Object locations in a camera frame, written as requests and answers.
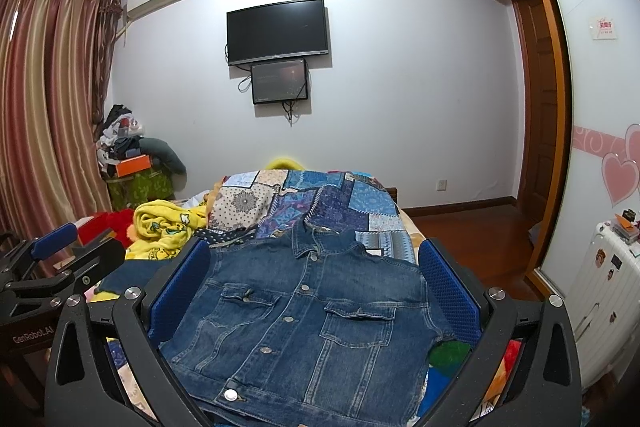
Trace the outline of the white wall calendar card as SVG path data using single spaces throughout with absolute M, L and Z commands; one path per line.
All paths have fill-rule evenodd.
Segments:
M 593 40 L 616 40 L 617 32 L 611 17 L 591 17 L 589 20 L 590 36 Z

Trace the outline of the orange box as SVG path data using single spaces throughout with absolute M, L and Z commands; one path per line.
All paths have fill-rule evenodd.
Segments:
M 119 161 L 116 165 L 116 173 L 119 178 L 123 176 L 131 176 L 137 172 L 150 169 L 152 160 L 148 155 L 139 155 Z

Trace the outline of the red plush item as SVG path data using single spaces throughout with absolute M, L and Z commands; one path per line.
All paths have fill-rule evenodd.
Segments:
M 103 232 L 112 232 L 115 239 L 125 248 L 134 241 L 130 239 L 128 229 L 134 224 L 134 210 L 126 208 L 112 212 L 97 212 L 78 225 L 77 235 L 81 245 L 88 245 Z

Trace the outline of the blue patchwork quilt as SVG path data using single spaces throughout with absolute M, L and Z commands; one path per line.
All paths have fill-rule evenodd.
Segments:
M 195 236 L 212 247 L 231 245 L 276 237 L 299 220 L 321 230 L 352 230 L 368 253 L 411 263 L 423 241 L 392 191 L 374 176 L 288 169 L 229 176 Z

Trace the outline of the blue denim jacket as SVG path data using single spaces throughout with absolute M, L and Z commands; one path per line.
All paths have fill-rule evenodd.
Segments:
M 403 426 L 454 335 L 420 269 L 350 230 L 296 222 L 217 247 L 160 351 L 191 399 L 238 426 Z

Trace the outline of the striped red gold curtain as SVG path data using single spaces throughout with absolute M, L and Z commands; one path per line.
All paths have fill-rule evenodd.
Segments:
M 19 239 L 111 208 L 96 158 L 118 0 L 1 0 L 1 226 Z

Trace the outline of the white sliding wardrobe door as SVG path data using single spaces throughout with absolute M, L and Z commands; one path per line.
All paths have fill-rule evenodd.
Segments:
M 572 82 L 572 141 L 558 221 L 541 271 L 572 286 L 600 221 L 639 207 L 639 0 L 556 0 Z M 591 17 L 616 40 L 593 40 Z

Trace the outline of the wooden door frame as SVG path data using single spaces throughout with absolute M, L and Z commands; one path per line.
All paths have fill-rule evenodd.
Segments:
M 556 0 L 512 0 L 525 79 L 525 139 L 518 208 L 539 225 L 526 277 L 536 280 L 564 194 L 572 87 L 562 17 Z

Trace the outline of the white suitcase with stickers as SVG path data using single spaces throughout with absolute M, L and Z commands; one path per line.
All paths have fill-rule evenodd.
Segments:
M 565 306 L 582 387 L 612 371 L 639 332 L 639 248 L 599 223 Z

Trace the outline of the small dark wall monitor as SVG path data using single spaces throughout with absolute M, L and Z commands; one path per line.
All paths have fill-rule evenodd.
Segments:
M 255 105 L 296 102 L 308 98 L 308 69 L 303 58 L 254 64 L 252 100 Z

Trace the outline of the yellow plush toy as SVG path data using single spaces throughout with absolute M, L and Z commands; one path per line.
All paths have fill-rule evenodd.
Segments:
M 265 170 L 304 170 L 305 167 L 300 165 L 299 162 L 288 157 L 278 157 L 270 161 L 265 167 Z

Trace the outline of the black wall television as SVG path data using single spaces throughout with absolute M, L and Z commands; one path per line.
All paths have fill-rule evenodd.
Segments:
M 328 54 L 324 0 L 251 6 L 227 13 L 227 62 L 244 65 Z

